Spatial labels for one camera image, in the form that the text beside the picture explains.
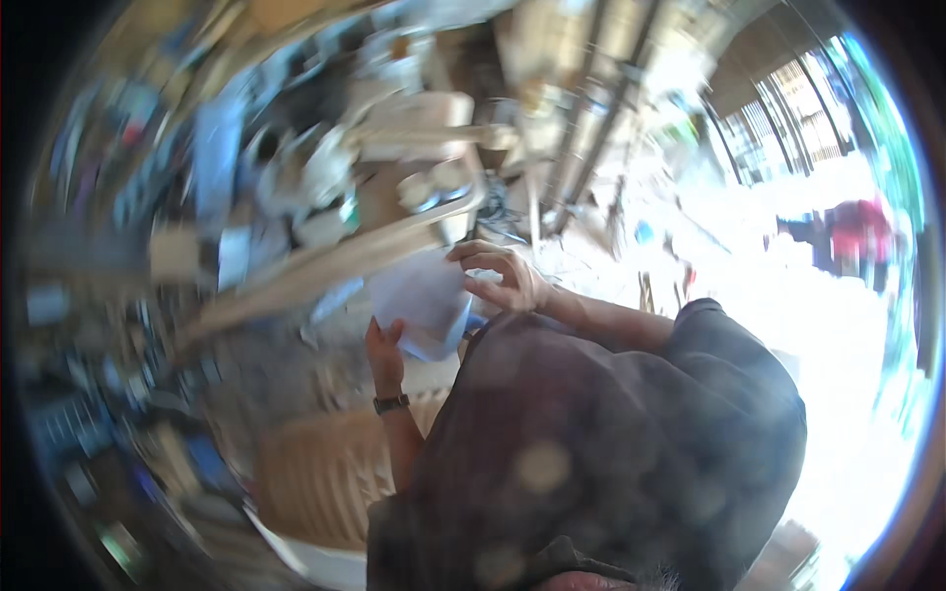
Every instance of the red object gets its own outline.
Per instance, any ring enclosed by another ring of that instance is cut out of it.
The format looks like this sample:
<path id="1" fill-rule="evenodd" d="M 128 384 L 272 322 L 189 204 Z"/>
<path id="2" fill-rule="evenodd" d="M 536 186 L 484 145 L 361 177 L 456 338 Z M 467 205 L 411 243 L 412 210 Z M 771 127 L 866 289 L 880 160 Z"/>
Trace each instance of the red object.
<path id="1" fill-rule="evenodd" d="M 890 223 L 881 204 L 875 201 L 845 201 L 833 208 L 832 240 L 834 253 L 864 256 L 867 235 L 872 231 L 876 241 L 874 259 L 885 261 L 890 251 Z"/>

